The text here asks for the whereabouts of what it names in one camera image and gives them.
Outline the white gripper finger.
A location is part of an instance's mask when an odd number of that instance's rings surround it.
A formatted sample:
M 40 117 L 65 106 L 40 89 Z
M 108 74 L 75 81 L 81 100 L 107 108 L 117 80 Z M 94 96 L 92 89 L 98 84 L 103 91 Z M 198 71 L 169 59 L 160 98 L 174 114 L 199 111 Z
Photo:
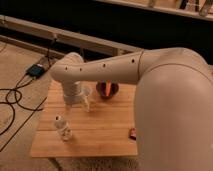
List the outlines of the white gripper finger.
M 83 100 L 83 107 L 86 112 L 90 112 L 90 102 L 88 99 Z
M 66 112 L 70 112 L 72 110 L 72 105 L 66 105 Z

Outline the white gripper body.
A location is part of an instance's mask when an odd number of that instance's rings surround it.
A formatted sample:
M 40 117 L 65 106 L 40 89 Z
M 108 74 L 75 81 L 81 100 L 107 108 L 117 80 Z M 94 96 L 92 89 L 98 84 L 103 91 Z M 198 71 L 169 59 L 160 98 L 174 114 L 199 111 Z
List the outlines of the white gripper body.
M 66 104 L 74 105 L 83 99 L 81 82 L 65 82 L 62 84 L 63 98 Z

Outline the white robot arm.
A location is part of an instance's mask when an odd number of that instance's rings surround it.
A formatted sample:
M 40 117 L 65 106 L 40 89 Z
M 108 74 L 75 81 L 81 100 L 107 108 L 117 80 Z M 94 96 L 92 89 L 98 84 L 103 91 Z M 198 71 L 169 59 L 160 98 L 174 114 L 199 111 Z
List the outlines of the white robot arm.
M 134 118 L 142 171 L 213 171 L 213 73 L 197 52 L 142 50 L 85 63 L 69 53 L 51 68 L 64 99 L 77 81 L 134 84 Z

